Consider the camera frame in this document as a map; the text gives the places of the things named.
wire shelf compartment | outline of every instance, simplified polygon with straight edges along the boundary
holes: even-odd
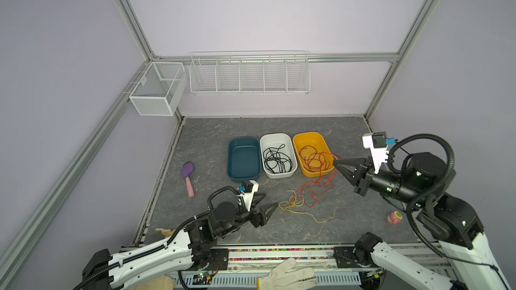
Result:
[[[282,94],[310,92],[308,54],[229,59],[192,59],[194,94]]]
[[[153,61],[129,99],[140,115],[173,116],[187,82],[183,63]]]

ice cream scoop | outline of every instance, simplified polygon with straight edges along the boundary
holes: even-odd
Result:
[[[190,174],[194,170],[194,165],[189,161],[183,165],[183,168],[181,168],[181,176],[186,179],[186,190],[188,191],[188,197],[192,198],[195,196],[195,193],[193,191],[192,183],[190,182]]]

white work glove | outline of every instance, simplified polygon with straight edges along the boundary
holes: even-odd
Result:
[[[287,273],[295,266],[294,258],[281,262],[267,277],[258,278],[257,290],[305,290],[315,287],[317,279],[314,278],[313,268],[302,268]]]

yellow tray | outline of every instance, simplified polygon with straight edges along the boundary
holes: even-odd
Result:
[[[293,147],[296,151],[297,159],[299,160],[299,165],[306,177],[319,177],[319,175],[324,176],[335,168],[333,166],[333,157],[329,154],[330,149],[328,148],[326,141],[324,141],[324,138],[323,138],[323,136],[320,135],[320,133],[318,133],[318,132],[299,133],[293,137],[292,141],[293,141]],[[301,149],[303,149],[305,146],[312,146],[317,150],[317,152],[326,152],[326,153],[323,153],[323,156],[326,159],[326,162],[329,163],[328,169],[326,169],[325,171],[322,171],[322,172],[309,171],[308,165],[303,160],[303,158],[307,158],[310,154],[314,153],[315,150],[312,148],[306,148],[302,151],[302,154],[299,154]],[[312,166],[317,166],[317,163],[318,163],[318,161],[312,160]]]

gray table surface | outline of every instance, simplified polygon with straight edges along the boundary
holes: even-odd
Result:
[[[206,199],[215,190],[227,185],[238,186],[226,174],[228,144],[232,139],[242,136],[260,139],[277,132],[293,138],[309,131],[323,135],[330,151],[339,157],[369,155],[369,150],[362,145],[362,135],[368,129],[364,119],[358,117],[187,119],[157,198],[145,244],[163,238],[156,228],[175,229],[187,218],[207,210]],[[180,175],[187,161],[195,166],[190,175],[196,193],[192,199],[188,198],[185,180]],[[308,180],[301,168],[292,177],[282,179],[269,179],[262,170],[257,181],[259,191],[266,192],[267,197],[261,203],[288,200],[293,194],[288,190],[297,190]],[[250,223],[246,224],[219,244],[354,243],[366,232],[386,242],[417,242],[406,219],[397,225],[387,223],[386,218],[394,209],[378,193],[370,190],[366,197],[354,193],[339,172],[332,182],[333,188],[320,195],[315,206],[296,209],[310,212],[326,223],[319,224],[308,215],[277,208],[265,226],[255,229]],[[225,200],[236,201],[236,197],[229,192],[222,193],[214,198],[214,205]]]

